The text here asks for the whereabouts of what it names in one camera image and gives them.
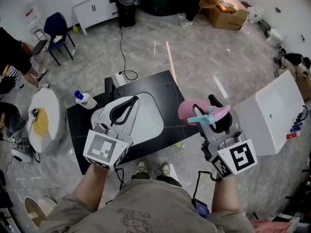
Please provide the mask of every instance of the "person's shoe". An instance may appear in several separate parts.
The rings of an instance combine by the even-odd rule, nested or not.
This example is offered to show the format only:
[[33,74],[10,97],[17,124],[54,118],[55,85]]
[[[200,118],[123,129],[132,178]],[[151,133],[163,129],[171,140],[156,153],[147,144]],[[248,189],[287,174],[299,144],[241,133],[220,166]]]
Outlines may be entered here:
[[39,83],[39,88],[38,90],[40,90],[41,88],[49,88],[50,84],[49,83]]
[[188,21],[187,19],[185,19],[184,21],[180,22],[179,25],[182,27],[187,27],[189,25],[192,25],[193,21]]
[[37,79],[37,81],[40,81],[42,77],[44,76],[44,74],[46,73],[47,73],[47,70],[44,68],[42,72],[39,73],[38,77],[36,77],[35,79]]
[[170,167],[170,164],[168,164],[167,162],[164,162],[162,165],[161,165],[161,173],[160,173],[160,176],[167,176],[169,177],[171,174],[171,167]]
[[186,18],[186,14],[185,13],[178,13],[177,16],[179,18]]
[[143,161],[139,162],[137,166],[137,173],[146,173],[147,172],[147,167]]

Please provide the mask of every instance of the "person's arm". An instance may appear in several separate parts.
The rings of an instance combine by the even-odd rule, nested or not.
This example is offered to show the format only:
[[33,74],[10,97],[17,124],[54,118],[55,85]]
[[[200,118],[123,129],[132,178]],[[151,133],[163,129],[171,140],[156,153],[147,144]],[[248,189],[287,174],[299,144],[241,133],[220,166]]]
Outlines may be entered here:
[[212,213],[207,220],[225,233],[253,233],[254,228],[244,212],[239,210],[239,197],[233,177],[216,182]]
[[107,174],[107,170],[90,165],[74,192],[61,199],[37,232],[67,232],[71,226],[95,212],[102,198]]
[[5,120],[5,114],[2,112],[1,118],[0,118],[0,130],[4,127],[4,120]]
[[216,182],[212,211],[236,212],[239,210],[239,197],[235,188],[234,178]]

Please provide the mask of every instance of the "black chair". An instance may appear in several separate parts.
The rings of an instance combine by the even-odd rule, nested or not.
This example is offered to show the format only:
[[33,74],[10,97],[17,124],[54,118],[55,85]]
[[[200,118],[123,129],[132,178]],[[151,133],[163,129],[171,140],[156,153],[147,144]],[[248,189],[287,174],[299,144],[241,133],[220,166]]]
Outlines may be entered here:
[[[56,63],[58,63],[59,66],[60,66],[60,64],[57,61],[57,59],[55,58],[55,56],[53,55],[52,51],[55,49],[58,49],[58,51],[60,53],[62,53],[61,50],[59,49],[59,47],[61,45],[64,45],[69,56],[73,60],[73,57],[72,57],[71,53],[69,52],[69,50],[66,46],[66,43],[65,43],[67,35],[68,35],[68,37],[69,37],[69,39],[70,39],[70,41],[74,47],[75,47],[75,45],[74,45],[70,35],[68,34],[67,23],[66,23],[64,16],[61,13],[57,12],[57,13],[55,13],[55,14],[53,14],[47,18],[47,20],[45,21],[45,25],[44,25],[44,32],[51,36],[51,41],[50,41],[50,44],[48,47],[48,52],[53,57],[53,59],[56,61]],[[54,43],[53,40],[55,39],[55,37],[57,35],[62,35],[63,38],[61,40],[59,40],[58,42]]]

